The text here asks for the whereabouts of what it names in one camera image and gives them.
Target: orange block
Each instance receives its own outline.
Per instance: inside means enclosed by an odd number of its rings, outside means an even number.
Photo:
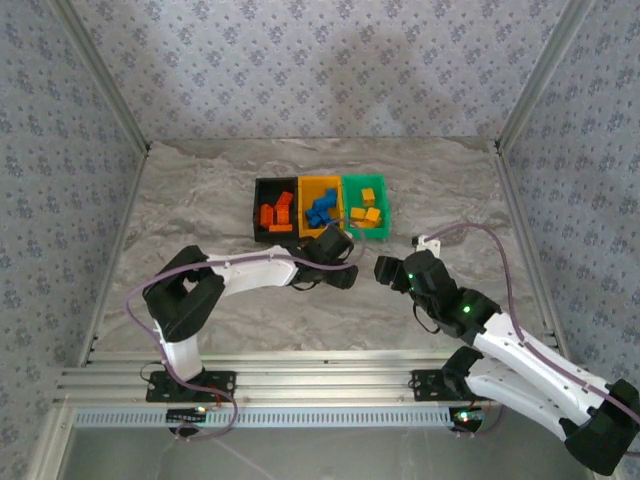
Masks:
[[[276,205],[276,218],[278,225],[286,225],[289,223],[289,207],[286,205]]]
[[[260,226],[269,228],[271,225],[273,225],[273,207],[265,203],[260,207]]]
[[[282,192],[280,194],[280,198],[276,202],[276,210],[277,210],[277,207],[279,207],[280,205],[288,208],[289,205],[291,205],[292,201],[293,201],[293,193]]]
[[[293,232],[293,225],[271,225],[270,232]]]

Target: floral wallpaper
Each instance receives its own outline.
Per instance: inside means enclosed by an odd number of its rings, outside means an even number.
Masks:
[[[46,0],[3,0],[0,18],[0,479],[22,480],[140,156]]]
[[[638,3],[597,2],[508,152],[573,352],[636,387],[639,52]],[[626,468],[640,478],[640,461]]]
[[[565,0],[72,0],[147,140],[495,138]]]

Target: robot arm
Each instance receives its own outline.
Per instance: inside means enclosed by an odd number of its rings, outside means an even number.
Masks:
[[[352,249],[351,239],[333,225],[301,248],[274,246],[261,252],[239,255],[205,255],[197,246],[184,248],[160,273],[201,262],[218,261],[221,265],[177,274],[143,292],[168,361],[176,374],[187,381],[203,371],[197,334],[218,300],[268,286],[325,282],[340,289],[351,288],[358,274],[357,267],[322,271],[296,259],[322,265],[341,265],[344,263],[341,257]]]
[[[636,414],[640,413],[638,391],[625,380],[609,384],[526,331],[517,332],[498,304],[480,292],[459,288],[422,237],[414,246],[416,252],[403,261],[379,257],[376,279],[392,290],[408,293],[444,333],[473,347],[462,347],[443,367],[445,384],[452,393],[471,392],[518,411],[560,438],[583,465],[611,475],[640,426],[551,365],[607,392]]]

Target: green tray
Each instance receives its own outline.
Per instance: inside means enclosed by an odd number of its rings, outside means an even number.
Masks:
[[[367,239],[388,238],[391,233],[391,208],[387,200],[387,187],[382,175],[343,175],[342,176],[342,196],[344,199],[344,214],[347,218],[351,214],[352,207],[366,208],[362,204],[362,189],[373,188],[376,196],[375,208],[379,209],[382,215],[382,225],[376,228],[365,228],[364,236]],[[356,227],[350,225],[346,229],[353,233],[355,239],[360,239],[360,232]]]

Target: gray marble surface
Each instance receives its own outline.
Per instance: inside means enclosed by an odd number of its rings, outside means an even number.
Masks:
[[[518,317],[540,335],[492,154],[481,139],[216,140],[153,144],[95,348],[153,349],[125,316],[122,301],[184,246],[217,254],[263,248],[251,224],[256,177],[356,173],[385,176],[393,221],[387,241],[367,244],[354,287],[264,288],[224,298],[200,332],[201,352],[456,348],[457,340],[426,334],[413,319],[411,300],[377,284],[373,266],[378,255],[411,253],[412,236],[462,221],[489,225],[504,242]],[[506,305],[502,265],[486,234],[446,236],[441,258],[460,285]],[[142,299],[134,311],[150,323]]]

